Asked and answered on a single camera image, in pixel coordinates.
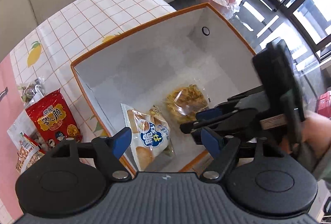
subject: floor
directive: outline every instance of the floor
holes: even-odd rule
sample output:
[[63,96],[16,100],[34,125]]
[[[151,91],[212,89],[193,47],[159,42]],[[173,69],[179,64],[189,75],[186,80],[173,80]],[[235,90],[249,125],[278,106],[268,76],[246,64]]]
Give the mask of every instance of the floor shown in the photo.
[[[327,77],[321,73],[319,62],[300,33],[280,12],[274,12],[267,0],[236,0],[240,11],[229,22],[240,32],[256,53],[277,37],[285,40],[300,74],[304,102],[315,110],[317,98],[326,91]],[[176,10],[198,4],[199,0],[175,0]]]

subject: glass window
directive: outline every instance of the glass window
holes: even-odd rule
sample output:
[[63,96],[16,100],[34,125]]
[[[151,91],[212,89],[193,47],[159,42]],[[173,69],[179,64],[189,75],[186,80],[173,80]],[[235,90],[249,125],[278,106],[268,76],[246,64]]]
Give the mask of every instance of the glass window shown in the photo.
[[316,44],[329,35],[331,29],[329,2],[330,0],[305,0],[293,13]]
[[260,43],[261,48],[264,49],[267,43],[277,37],[284,39],[294,60],[308,51],[297,32],[284,22]]

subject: cardboard box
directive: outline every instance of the cardboard box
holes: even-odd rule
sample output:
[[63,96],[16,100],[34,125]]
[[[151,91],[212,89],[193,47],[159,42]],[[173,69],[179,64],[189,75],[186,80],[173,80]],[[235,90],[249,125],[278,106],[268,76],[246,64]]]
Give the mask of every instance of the cardboard box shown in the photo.
[[[203,3],[114,37],[76,59],[72,71],[93,113],[113,135],[125,127],[121,103],[147,112],[152,105],[162,106],[176,87],[195,83],[207,94],[209,107],[214,107],[259,86],[253,55],[233,26]],[[166,112],[163,116],[171,128],[176,156],[158,171],[189,170],[206,156],[206,149],[181,133]],[[130,148],[121,162],[135,174]]]

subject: snack bag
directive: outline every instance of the snack bag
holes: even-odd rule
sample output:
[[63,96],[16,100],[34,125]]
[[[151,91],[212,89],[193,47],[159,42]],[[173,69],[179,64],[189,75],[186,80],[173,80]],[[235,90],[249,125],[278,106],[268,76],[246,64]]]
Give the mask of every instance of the snack bag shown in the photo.
[[175,89],[166,97],[164,104],[179,124],[196,120],[195,114],[208,108],[197,85]]
[[19,142],[21,148],[17,153],[19,158],[16,164],[16,170],[21,174],[44,155],[44,152],[30,139],[26,134]]
[[40,135],[50,148],[72,137],[77,142],[82,135],[60,90],[56,90],[26,109]]
[[121,104],[125,126],[132,130],[131,150],[139,171],[146,167],[170,144],[168,123],[157,107],[150,115],[140,113],[132,107]]
[[[44,95],[37,90],[36,95],[32,98],[32,100],[26,105],[25,108],[30,107],[34,103],[38,102],[44,97]],[[16,118],[12,126],[9,127],[7,133],[11,140],[13,141],[16,148],[19,150],[21,148],[21,144],[19,143],[22,135],[20,133],[25,133],[28,137],[32,137],[34,133],[38,133],[35,125],[26,114],[26,111],[23,110],[19,116]]]
[[25,108],[36,94],[40,94],[41,98],[45,96],[44,79],[42,77],[38,77],[33,82],[19,85],[19,89]]

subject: lemon pattern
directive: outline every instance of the lemon pattern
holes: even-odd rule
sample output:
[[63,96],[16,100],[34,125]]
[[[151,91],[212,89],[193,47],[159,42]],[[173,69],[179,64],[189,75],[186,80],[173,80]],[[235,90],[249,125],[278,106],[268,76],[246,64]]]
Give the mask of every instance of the lemon pattern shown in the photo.
[[115,34],[115,35],[108,35],[108,36],[106,36],[106,37],[102,40],[102,43],[104,43],[104,42],[106,42],[106,41],[108,41],[108,40],[113,39],[113,38],[114,38],[115,36],[117,36],[117,35],[120,35],[120,33]]
[[101,137],[108,137],[108,134],[105,130],[102,130],[102,133],[100,134]]
[[28,67],[30,67],[31,65],[37,62],[37,60],[40,57],[40,54],[41,54],[41,43],[35,41],[32,43],[32,50],[28,56]]

